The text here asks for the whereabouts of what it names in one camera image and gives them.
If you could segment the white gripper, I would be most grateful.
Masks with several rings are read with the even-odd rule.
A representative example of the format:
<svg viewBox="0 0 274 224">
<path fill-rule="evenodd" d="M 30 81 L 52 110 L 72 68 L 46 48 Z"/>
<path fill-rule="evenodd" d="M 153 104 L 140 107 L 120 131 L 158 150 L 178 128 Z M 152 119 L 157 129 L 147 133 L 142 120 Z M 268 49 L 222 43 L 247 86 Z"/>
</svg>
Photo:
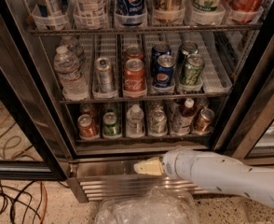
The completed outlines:
<svg viewBox="0 0 274 224">
<path fill-rule="evenodd" d="M 187 148 L 178 148 L 168 151 L 162 158 L 154 157 L 134 164 L 134 171 L 140 175 L 163 175 L 174 179 L 191 180 L 191 162 L 193 151 Z"/>
</svg>

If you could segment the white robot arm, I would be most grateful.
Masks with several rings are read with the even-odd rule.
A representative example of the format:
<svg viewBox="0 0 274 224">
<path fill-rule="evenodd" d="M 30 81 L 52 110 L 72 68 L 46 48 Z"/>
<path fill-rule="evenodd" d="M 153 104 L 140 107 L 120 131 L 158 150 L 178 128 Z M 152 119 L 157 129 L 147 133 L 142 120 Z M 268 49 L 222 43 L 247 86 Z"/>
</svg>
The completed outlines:
<svg viewBox="0 0 274 224">
<path fill-rule="evenodd" d="M 180 147 L 134 164 L 140 175 L 191 181 L 211 193 L 239 195 L 274 208 L 274 169 L 252 167 L 214 152 Z"/>
</svg>

